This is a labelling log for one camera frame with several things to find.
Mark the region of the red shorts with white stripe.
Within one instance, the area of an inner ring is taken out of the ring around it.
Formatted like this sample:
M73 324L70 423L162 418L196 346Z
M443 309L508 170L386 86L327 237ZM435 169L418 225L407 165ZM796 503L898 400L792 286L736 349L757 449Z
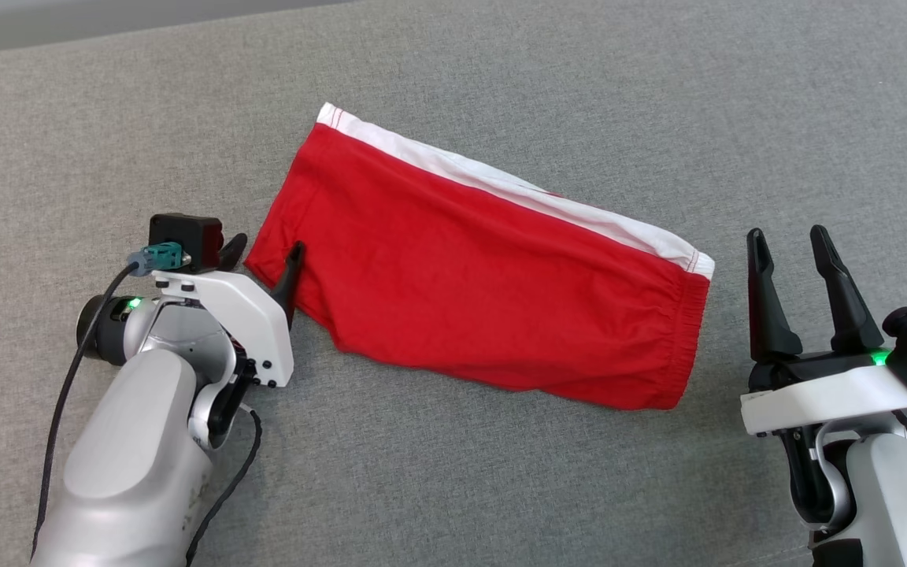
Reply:
M716 263L652 224L569 200L331 103L245 266L339 350L514 392L670 410Z

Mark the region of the grey fabric sofa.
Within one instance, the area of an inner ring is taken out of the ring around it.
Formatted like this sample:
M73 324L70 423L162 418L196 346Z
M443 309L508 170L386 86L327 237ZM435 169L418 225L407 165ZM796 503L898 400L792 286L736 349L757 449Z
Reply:
M746 233L809 350L809 229L907 306L907 0L364 0L0 51L0 567L25 567L78 313L149 217L255 235L324 102L680 235L716 262L670 412L339 352L251 391L260 453L197 567L808 565L747 435Z

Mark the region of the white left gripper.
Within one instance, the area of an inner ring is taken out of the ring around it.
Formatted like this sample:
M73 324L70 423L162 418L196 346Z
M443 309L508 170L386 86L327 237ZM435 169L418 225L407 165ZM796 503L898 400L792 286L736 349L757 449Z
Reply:
M222 247L222 269L236 269L246 251L247 234L236 234ZM285 255L280 279L271 297L245 274L233 272L154 272L161 293L194 300L245 349L257 363L257 380L284 387L291 380L294 360L291 327L296 309L305 244L295 242Z

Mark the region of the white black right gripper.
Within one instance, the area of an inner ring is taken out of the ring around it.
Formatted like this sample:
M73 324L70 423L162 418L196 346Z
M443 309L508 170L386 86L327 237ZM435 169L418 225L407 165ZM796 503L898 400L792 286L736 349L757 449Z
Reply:
M759 228L746 234L750 348L756 364L749 391L741 396L741 417L750 435L907 410L907 387L889 369L891 351L880 348L884 337L834 241L821 225L811 227L809 238L827 288L835 353L796 358L803 347L774 286L765 234Z

